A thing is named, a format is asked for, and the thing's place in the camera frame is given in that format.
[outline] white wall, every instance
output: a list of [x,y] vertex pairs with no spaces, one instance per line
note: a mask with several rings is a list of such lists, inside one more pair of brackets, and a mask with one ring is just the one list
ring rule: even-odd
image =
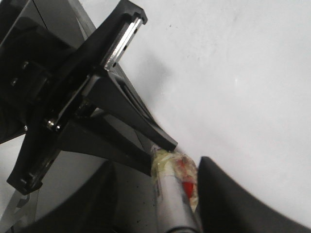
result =
[[[98,26],[116,0],[81,0]],[[311,227],[311,2],[133,0],[146,26],[121,65],[159,124]]]

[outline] red object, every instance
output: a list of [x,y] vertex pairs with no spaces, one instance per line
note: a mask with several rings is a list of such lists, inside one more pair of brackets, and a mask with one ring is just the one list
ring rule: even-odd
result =
[[184,190],[186,192],[188,199],[190,199],[193,193],[193,183],[183,182],[183,187],[184,187]]

